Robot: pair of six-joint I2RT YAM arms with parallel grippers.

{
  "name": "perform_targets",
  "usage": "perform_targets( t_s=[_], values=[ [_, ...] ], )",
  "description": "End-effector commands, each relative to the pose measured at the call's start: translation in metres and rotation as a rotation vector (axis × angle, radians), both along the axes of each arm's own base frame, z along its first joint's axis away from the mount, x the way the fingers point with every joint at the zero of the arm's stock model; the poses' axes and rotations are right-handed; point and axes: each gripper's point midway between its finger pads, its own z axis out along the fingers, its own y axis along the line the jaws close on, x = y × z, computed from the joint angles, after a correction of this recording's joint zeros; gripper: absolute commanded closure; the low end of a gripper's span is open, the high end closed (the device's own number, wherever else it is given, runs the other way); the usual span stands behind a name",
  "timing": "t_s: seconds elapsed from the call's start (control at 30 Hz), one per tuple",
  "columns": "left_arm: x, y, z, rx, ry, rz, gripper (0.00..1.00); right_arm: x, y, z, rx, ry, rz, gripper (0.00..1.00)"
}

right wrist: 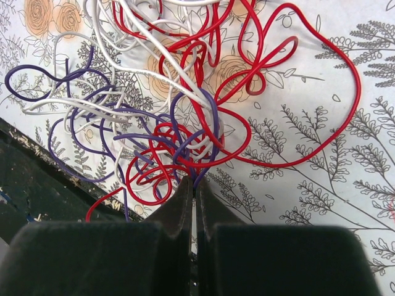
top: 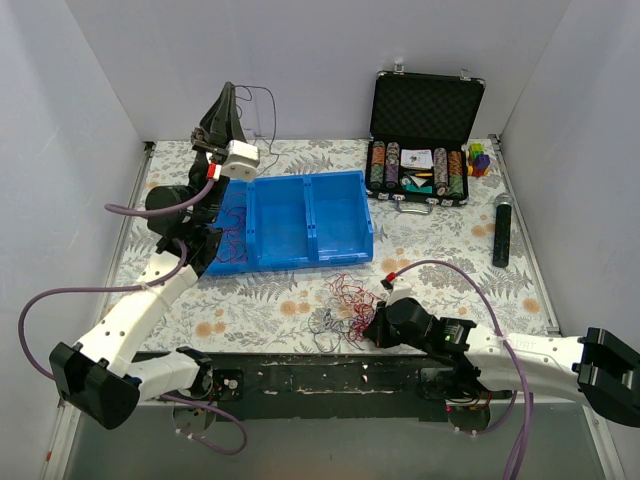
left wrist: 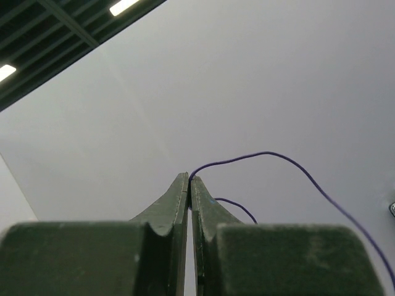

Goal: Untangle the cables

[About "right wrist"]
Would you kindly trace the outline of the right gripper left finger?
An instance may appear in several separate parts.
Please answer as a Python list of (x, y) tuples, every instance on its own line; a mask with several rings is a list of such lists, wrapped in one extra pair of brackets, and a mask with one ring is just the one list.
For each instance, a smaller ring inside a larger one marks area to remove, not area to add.
[(142, 222), (24, 226), (1, 264), (2, 295), (188, 295), (193, 185)]

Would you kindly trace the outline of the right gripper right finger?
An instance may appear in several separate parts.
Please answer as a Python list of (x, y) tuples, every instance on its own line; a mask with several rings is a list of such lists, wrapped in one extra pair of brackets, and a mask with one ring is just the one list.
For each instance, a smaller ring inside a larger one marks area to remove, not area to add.
[(200, 295), (379, 295), (356, 237), (336, 226), (244, 223), (196, 188)]

